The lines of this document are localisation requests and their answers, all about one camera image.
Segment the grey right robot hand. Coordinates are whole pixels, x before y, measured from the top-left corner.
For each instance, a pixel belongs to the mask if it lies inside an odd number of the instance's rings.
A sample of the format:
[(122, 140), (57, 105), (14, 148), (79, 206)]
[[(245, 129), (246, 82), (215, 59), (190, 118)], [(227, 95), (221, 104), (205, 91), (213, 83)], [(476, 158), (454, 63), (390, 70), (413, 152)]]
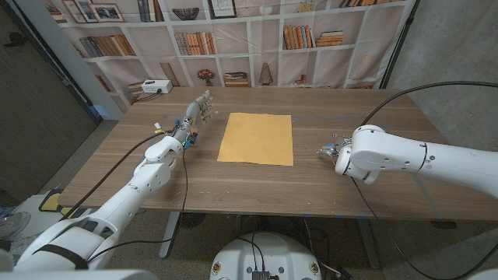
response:
[(323, 145), (318, 151), (318, 155), (338, 156), (344, 146), (350, 145), (352, 139), (345, 135), (332, 135), (332, 141)]

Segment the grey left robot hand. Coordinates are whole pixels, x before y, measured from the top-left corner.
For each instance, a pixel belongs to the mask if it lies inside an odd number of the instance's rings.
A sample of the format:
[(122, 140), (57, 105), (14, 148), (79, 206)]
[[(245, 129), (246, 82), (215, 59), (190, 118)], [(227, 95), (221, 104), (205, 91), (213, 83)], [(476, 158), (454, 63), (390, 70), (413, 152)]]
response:
[(212, 100), (210, 91), (206, 90), (187, 107), (184, 118), (176, 125), (172, 137), (181, 143), (183, 149), (194, 145), (202, 126), (218, 114), (218, 111), (212, 111)]

